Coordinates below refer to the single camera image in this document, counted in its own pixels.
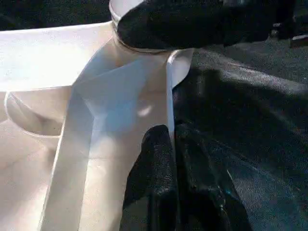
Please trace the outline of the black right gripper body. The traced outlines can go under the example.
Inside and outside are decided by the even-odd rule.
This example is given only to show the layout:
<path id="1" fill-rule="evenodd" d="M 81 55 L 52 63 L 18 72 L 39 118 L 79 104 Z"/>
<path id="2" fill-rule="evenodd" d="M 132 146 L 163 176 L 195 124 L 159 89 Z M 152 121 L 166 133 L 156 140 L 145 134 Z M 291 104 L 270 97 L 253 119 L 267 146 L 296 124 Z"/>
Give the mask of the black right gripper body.
<path id="1" fill-rule="evenodd" d="M 276 32 L 279 40 L 295 33 L 295 0 L 224 0 L 224 46 L 265 41 Z"/>

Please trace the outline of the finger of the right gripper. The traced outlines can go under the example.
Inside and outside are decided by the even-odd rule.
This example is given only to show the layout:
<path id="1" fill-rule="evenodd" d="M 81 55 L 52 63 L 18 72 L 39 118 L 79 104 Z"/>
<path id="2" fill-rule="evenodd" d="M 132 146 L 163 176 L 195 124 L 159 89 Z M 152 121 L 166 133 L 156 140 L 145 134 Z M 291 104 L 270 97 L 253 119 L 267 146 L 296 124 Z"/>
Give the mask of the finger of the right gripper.
<path id="1" fill-rule="evenodd" d="M 220 0 L 143 0 L 123 15 L 119 38 L 136 49 L 201 48 L 224 42 L 231 6 Z"/>

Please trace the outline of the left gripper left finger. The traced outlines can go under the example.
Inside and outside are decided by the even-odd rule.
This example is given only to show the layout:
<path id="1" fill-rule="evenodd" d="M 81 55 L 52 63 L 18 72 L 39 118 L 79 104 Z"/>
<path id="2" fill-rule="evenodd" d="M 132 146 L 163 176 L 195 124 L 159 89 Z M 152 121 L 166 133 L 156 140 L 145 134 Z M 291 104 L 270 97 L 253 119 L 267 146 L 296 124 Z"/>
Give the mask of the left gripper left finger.
<path id="1" fill-rule="evenodd" d="M 122 206 L 121 231 L 174 231 L 178 184 L 172 144 L 165 125 L 150 128 L 129 172 Z"/>

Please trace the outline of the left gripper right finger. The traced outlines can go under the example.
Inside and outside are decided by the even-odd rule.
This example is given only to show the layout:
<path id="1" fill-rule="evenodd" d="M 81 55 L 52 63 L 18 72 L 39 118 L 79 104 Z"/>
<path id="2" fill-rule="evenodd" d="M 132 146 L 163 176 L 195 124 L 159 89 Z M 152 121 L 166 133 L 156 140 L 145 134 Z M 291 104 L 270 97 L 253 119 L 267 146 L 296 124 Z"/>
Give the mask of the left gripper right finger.
<path id="1" fill-rule="evenodd" d="M 210 139 L 188 124 L 175 127 L 181 226 L 185 231 L 250 231 L 231 176 L 212 160 Z"/>

